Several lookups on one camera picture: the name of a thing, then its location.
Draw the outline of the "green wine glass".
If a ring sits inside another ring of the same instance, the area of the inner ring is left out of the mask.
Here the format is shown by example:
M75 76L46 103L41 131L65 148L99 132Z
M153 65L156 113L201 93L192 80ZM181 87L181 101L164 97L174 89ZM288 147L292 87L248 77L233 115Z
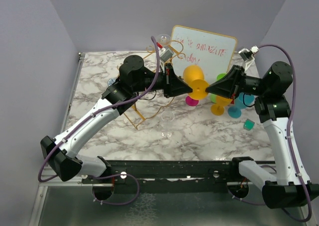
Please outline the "green wine glass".
M217 83L214 83L213 87L209 87L210 100L213 103L216 103L217 96L222 96L222 97L228 96L227 91L223 88L224 85L220 83L220 80L223 79L225 76L226 76L226 73L219 74L216 78Z

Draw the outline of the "blue wine glass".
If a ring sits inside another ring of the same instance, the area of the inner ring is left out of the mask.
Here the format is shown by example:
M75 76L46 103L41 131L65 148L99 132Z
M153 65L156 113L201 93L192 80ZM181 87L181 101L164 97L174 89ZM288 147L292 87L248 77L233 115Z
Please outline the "blue wine glass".
M254 106L254 100L255 97L253 95L240 93L234 100L234 105L227 110L228 115L231 118L239 118L242 114L241 110Z

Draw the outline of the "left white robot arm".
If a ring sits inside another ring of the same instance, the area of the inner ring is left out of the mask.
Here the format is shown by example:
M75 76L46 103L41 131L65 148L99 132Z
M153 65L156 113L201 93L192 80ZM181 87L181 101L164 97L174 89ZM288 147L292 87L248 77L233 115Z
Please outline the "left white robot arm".
M139 55L130 55L119 67L119 76L98 99L95 105L68 130L55 136L46 136L41 142L42 154L49 166L63 181L77 175L88 175L98 183L110 178L109 164L101 157L80 156L81 148L106 124L129 109L142 91L162 90L164 96L176 97L191 93L191 87L174 73L172 64L167 63L164 71L157 67L152 72L144 66Z

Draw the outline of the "yellow wine glass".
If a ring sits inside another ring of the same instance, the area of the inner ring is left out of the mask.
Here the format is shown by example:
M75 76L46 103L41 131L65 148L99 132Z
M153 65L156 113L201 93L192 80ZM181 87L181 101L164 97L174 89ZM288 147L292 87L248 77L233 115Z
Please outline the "yellow wine glass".
M232 102L231 99L221 96L216 97L216 103L211 106L211 112L214 115L220 116L224 114L224 108Z

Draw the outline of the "pink wine glass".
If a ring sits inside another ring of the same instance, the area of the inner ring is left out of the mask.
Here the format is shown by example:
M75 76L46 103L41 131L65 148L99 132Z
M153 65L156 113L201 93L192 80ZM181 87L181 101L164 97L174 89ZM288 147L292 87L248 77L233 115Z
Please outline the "pink wine glass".
M195 99L192 99L190 96L187 96L187 97L185 98L185 103L186 103L188 106L195 107L195 106L198 105L199 100L195 100Z

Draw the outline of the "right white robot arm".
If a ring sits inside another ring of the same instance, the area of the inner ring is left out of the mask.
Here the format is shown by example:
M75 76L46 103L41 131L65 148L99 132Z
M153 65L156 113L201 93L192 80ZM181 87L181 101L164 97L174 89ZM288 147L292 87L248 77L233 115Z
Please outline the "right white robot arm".
M255 111L270 140L277 173L272 175L253 159L244 157L229 169L235 182L247 178L261 192L270 209L305 206L319 195L318 184L313 184L306 173L289 122L292 109L284 93L293 83L292 67L282 61L271 65L263 78L246 75L244 68L234 65L220 80L206 88L208 93L225 98L240 94L254 95Z

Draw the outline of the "orange wine glass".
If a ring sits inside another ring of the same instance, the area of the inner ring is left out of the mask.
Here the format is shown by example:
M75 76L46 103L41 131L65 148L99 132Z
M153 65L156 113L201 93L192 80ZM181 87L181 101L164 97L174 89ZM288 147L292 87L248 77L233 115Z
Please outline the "orange wine glass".
M183 72L183 80L191 87L188 95L194 100L202 100L207 95L206 88L209 84L204 79L203 70L197 65L190 65Z

